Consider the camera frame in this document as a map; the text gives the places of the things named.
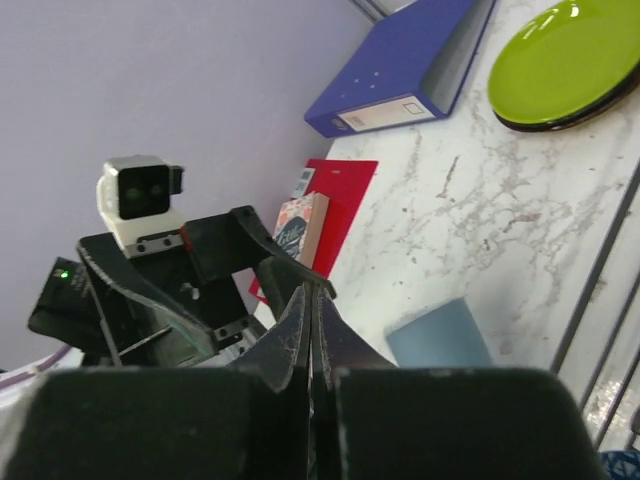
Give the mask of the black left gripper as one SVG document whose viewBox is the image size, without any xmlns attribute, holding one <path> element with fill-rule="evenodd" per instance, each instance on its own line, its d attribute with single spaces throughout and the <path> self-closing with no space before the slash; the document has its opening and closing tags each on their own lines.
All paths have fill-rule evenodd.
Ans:
<svg viewBox="0 0 640 480">
<path fill-rule="evenodd" d="M 194 366 L 266 332 L 246 308 L 234 274 L 251 269 L 276 320 L 295 290 L 332 283 L 290 257 L 251 206 L 192 220 L 120 250 L 111 233 L 87 236 L 78 258 L 58 258 L 28 328 L 82 351 L 91 364 Z"/>
</svg>

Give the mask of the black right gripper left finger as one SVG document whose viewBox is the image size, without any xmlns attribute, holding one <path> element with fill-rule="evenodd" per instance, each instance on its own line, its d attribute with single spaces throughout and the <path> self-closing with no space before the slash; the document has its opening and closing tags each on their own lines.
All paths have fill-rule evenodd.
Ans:
<svg viewBox="0 0 640 480">
<path fill-rule="evenodd" d="M 49 375 L 9 424 L 13 479 L 303 479 L 311 289 L 218 368 Z"/>
</svg>

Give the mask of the lime green plate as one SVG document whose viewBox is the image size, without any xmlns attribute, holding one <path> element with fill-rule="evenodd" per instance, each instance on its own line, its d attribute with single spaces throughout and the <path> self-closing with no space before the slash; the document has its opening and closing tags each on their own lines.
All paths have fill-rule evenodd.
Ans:
<svg viewBox="0 0 640 480">
<path fill-rule="evenodd" d="M 493 111 L 540 123 L 605 95 L 639 64 L 636 1 L 560 1 L 523 26 L 488 78 Z"/>
</svg>

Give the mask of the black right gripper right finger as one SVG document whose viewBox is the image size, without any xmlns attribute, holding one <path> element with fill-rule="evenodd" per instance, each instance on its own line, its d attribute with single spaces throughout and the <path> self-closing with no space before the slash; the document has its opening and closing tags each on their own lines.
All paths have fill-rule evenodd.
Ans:
<svg viewBox="0 0 640 480">
<path fill-rule="evenodd" d="M 310 308 L 321 479 L 601 479 L 578 408 L 553 374 L 400 368 L 316 289 Z"/>
</svg>

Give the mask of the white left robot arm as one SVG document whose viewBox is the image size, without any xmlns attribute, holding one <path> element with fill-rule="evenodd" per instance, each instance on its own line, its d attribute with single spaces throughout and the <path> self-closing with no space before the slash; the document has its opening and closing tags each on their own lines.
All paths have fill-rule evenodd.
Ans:
<svg viewBox="0 0 640 480">
<path fill-rule="evenodd" d="M 73 349 L 91 365 L 193 366 L 259 335 L 233 279 L 238 271 L 254 271 L 276 312 L 297 286 L 327 285 L 271 238 L 249 206 L 193 221 L 175 210 L 102 217 L 107 232 L 81 241 L 78 262 L 57 260 L 29 320 L 65 348 L 2 377 L 3 422 L 41 374 L 71 365 Z"/>
</svg>

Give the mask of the light blue plastic tumbler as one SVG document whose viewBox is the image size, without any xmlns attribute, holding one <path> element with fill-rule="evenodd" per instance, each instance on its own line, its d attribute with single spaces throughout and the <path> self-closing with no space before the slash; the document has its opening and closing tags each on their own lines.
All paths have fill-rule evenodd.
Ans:
<svg viewBox="0 0 640 480">
<path fill-rule="evenodd" d="M 491 367 L 493 361 L 463 298 L 406 318 L 385 332 L 402 368 Z"/>
</svg>

